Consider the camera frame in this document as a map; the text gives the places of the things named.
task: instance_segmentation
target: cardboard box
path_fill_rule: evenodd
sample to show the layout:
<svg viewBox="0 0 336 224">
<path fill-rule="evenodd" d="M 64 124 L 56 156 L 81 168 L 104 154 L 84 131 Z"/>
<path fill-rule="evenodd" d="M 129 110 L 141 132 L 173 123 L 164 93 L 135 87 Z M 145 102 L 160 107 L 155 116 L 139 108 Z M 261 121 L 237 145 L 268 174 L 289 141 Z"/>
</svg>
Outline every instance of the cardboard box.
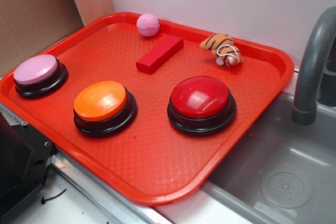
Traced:
<svg viewBox="0 0 336 224">
<path fill-rule="evenodd" d="M 0 0 L 0 77 L 82 26 L 74 0 Z"/>
</svg>

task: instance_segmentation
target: sink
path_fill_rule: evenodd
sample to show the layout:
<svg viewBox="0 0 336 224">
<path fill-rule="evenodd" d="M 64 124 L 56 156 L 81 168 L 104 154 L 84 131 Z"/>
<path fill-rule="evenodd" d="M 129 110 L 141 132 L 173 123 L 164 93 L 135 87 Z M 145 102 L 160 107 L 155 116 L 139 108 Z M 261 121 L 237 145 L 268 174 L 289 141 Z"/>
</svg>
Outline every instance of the sink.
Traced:
<svg viewBox="0 0 336 224">
<path fill-rule="evenodd" d="M 292 102 L 282 92 L 208 181 L 265 223 L 336 223 L 336 110 L 319 104 L 302 126 Z"/>
</svg>

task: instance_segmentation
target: sink drain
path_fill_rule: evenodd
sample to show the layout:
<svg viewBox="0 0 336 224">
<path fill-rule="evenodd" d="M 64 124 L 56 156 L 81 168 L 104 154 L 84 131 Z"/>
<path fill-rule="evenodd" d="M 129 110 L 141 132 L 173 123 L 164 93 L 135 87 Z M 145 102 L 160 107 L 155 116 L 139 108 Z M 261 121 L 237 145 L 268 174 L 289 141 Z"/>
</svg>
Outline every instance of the sink drain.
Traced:
<svg viewBox="0 0 336 224">
<path fill-rule="evenodd" d="M 277 167 L 264 173 L 261 192 L 272 204 L 282 208 L 301 207 L 313 193 L 311 181 L 289 166 Z"/>
</svg>

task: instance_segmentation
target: wooden block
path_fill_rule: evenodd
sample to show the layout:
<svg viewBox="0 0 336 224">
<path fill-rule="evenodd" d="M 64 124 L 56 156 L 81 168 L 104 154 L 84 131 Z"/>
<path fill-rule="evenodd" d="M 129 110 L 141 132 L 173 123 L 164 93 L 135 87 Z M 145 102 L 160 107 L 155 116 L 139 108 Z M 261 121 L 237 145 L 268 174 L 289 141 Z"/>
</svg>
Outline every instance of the wooden block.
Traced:
<svg viewBox="0 0 336 224">
<path fill-rule="evenodd" d="M 183 38 L 168 36 L 136 62 L 136 68 L 145 73 L 153 73 L 184 45 Z"/>
</svg>

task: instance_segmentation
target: red tray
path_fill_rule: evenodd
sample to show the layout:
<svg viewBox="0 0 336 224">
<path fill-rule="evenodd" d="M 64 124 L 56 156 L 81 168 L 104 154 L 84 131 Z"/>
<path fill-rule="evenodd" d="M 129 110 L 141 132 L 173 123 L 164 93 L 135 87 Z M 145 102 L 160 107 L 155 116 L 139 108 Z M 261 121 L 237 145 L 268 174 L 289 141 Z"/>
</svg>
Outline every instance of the red tray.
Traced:
<svg viewBox="0 0 336 224">
<path fill-rule="evenodd" d="M 11 71 L 0 81 L 0 102 L 125 197 L 154 206 L 198 189 L 283 89 L 294 66 L 278 49 L 235 38 L 244 63 L 220 67 L 210 51 L 199 48 L 213 33 L 160 20 L 159 33 L 145 38 L 135 26 L 138 17 L 103 17 L 46 49 L 41 54 L 56 56 L 69 71 L 64 86 L 46 97 L 23 99 L 15 91 Z M 135 62 L 168 35 L 182 37 L 184 47 L 153 74 L 138 71 Z M 191 137 L 169 123 L 172 90 L 193 76 L 221 79 L 236 100 L 236 118 L 221 133 Z M 123 84 L 135 96 L 139 111 L 123 132 L 88 138 L 73 123 L 73 104 L 82 89 L 102 80 Z"/>
</svg>

